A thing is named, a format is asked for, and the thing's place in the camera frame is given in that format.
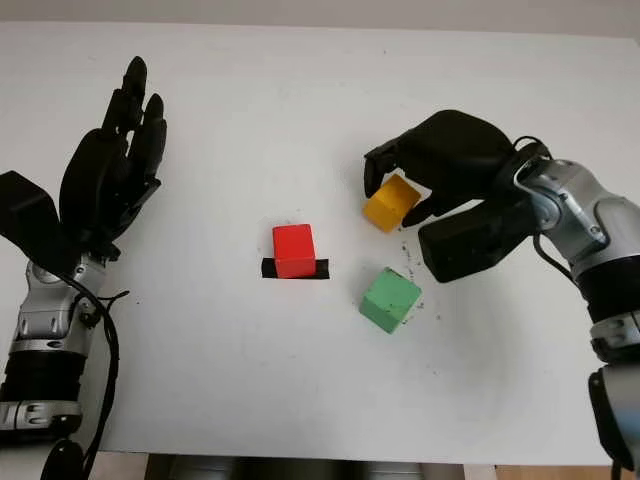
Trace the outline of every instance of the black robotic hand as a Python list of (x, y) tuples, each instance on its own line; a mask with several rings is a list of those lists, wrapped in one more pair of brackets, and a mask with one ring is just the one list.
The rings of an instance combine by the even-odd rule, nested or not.
[(83, 253), (117, 260), (120, 251), (113, 241), (160, 186), (156, 171), (167, 122), (157, 94), (143, 110), (146, 80), (147, 67), (135, 57), (122, 87), (113, 92), (102, 127), (84, 136), (69, 162), (59, 220), (44, 190), (16, 172), (0, 175), (0, 235), (45, 270), (71, 273)]
[(494, 266), (535, 232), (530, 202), (511, 180), (515, 168), (544, 152), (539, 142), (516, 151), (490, 123), (443, 110), (365, 155), (364, 190), (371, 197), (396, 168), (429, 188), (430, 196), (404, 218), (405, 227), (483, 200), (418, 232), (425, 264), (447, 282)]

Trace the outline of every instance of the robotic arm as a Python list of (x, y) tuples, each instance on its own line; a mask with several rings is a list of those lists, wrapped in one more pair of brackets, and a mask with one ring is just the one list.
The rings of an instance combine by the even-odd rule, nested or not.
[[(118, 339), (110, 305), (97, 295), (107, 261), (120, 255), (113, 241), (160, 186), (167, 124), (158, 95), (142, 109), (146, 77), (144, 61), (134, 58), (102, 127), (82, 139), (62, 181), (60, 219), (40, 187), (13, 171), (0, 175), (0, 234), (30, 260), (29, 292), (0, 386), (0, 450), (50, 444), (43, 479), (88, 478), (113, 404)], [(83, 452), (70, 436), (82, 421), (80, 377), (101, 320), (109, 374), (96, 434)]]
[[(635, 469), (640, 478), (640, 208), (605, 190), (585, 167), (554, 159), (538, 139), (512, 143), (493, 125), (453, 110), (365, 158), (368, 197), (395, 168), (431, 189), (404, 226), (481, 201), (418, 231), (438, 281), (491, 268), (533, 235), (538, 253), (575, 283), (593, 321), (593, 349), (606, 363), (589, 378), (600, 442), (618, 471)], [(544, 253), (540, 235), (570, 272)]]

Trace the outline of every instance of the black rubber grip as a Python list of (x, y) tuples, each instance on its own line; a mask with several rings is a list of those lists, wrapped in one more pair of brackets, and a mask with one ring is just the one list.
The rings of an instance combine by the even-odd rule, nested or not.
[(576, 279), (594, 323), (640, 310), (640, 256), (597, 265)]
[(72, 352), (14, 352), (5, 368), (0, 401), (76, 401), (85, 360)]

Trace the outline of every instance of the red cube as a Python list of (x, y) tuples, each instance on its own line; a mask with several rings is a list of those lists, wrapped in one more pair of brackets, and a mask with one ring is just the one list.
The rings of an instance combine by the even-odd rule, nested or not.
[(316, 273), (311, 225), (286, 225), (273, 229), (273, 256), (278, 278), (310, 277)]

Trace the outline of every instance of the white wall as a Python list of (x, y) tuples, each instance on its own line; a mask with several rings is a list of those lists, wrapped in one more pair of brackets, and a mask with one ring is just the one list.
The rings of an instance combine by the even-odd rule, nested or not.
[(0, 20), (413, 28), (640, 38), (640, 1), (0, 0)]

